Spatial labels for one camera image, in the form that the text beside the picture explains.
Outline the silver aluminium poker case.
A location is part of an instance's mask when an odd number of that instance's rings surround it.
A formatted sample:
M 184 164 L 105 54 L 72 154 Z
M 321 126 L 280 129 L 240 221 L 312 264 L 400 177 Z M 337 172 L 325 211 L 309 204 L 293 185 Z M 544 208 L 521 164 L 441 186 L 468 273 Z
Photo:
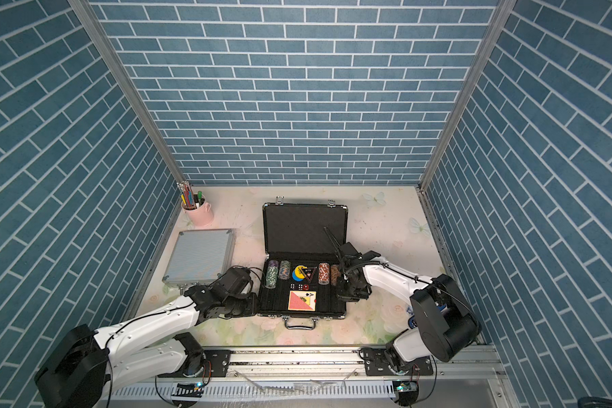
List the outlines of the silver aluminium poker case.
M 231 267 L 234 245 L 232 229 L 180 231 L 163 283 L 183 290 L 215 281 Z

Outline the black poker case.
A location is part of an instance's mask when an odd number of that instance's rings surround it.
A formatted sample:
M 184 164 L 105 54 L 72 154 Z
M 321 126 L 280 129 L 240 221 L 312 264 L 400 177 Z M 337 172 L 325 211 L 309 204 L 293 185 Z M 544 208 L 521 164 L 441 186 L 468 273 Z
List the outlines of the black poker case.
M 284 203 L 281 200 L 263 205 L 263 241 L 266 260 L 263 265 L 262 287 L 258 294 L 258 314 L 263 317 L 343 319 L 347 307 L 338 299 L 336 287 L 318 283 L 318 265 L 329 263 L 338 265 L 335 254 L 334 237 L 343 243 L 347 237 L 348 209 L 334 202 L 324 203 Z M 307 278 L 296 282 L 291 278 L 277 281 L 276 288 L 265 287 L 265 271 L 270 260 L 287 260 L 292 271 L 298 265 L 305 265 L 309 272 Z M 290 311 L 287 309 L 290 284 L 308 284 L 311 292 L 316 292 L 316 311 Z

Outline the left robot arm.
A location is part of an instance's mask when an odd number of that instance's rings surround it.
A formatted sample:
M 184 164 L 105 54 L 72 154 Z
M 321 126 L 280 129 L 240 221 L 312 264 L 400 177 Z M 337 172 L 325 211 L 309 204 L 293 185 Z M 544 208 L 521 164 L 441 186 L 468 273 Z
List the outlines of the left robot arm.
M 103 396 L 151 377 L 207 379 L 213 366 L 190 329 L 210 319 L 253 316 L 256 303 L 251 270 L 232 267 L 142 316 L 71 329 L 34 382 L 47 407 L 93 407 Z

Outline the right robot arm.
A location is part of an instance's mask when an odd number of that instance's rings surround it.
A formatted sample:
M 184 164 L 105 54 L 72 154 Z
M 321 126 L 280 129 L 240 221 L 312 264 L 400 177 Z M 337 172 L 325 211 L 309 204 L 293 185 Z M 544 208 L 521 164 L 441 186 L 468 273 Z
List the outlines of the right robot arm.
M 479 319 L 450 276 L 409 272 L 374 251 L 360 253 L 349 242 L 336 245 L 335 254 L 341 269 L 338 299 L 360 302 L 380 288 L 411 306 L 415 326 L 390 340 L 378 358 L 391 372 L 408 372 L 425 357 L 449 362 L 479 336 Z

